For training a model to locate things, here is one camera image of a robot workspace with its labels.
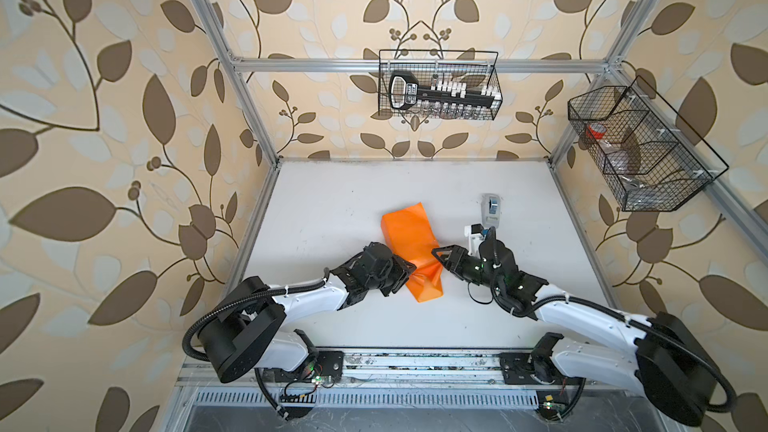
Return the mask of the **orange wrapping paper sheet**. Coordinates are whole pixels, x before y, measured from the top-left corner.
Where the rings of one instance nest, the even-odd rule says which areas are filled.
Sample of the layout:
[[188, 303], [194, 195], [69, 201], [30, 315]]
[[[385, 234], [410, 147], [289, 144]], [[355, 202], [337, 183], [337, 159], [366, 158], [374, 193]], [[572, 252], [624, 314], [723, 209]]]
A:
[[382, 216], [381, 228], [393, 253], [413, 264], [406, 287], [419, 303], [443, 296], [443, 266], [432, 255], [439, 247], [421, 203]]

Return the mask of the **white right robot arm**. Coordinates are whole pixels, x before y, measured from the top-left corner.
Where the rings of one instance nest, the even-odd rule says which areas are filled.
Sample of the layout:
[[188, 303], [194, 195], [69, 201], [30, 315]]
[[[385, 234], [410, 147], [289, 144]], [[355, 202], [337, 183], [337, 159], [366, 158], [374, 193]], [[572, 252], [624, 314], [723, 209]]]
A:
[[467, 238], [469, 247], [438, 247], [433, 257], [461, 281], [488, 288], [492, 303], [511, 316], [580, 337], [546, 333], [520, 371], [543, 384], [576, 379], [621, 388], [688, 427], [701, 426], [709, 412], [732, 410], [736, 392], [676, 316], [646, 317], [574, 296], [521, 270], [494, 228], [474, 224]]

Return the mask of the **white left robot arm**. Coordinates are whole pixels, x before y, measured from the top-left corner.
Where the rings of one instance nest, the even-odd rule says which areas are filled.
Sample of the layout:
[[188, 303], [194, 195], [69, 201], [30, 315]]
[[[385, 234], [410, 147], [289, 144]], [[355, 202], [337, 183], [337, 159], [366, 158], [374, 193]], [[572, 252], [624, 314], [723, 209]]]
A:
[[286, 327], [361, 302], [370, 291], [397, 293], [416, 266], [386, 245], [372, 242], [314, 282], [268, 286], [243, 280], [182, 339], [184, 353], [212, 365], [220, 382], [231, 383], [255, 368], [302, 372], [316, 356], [305, 332]]

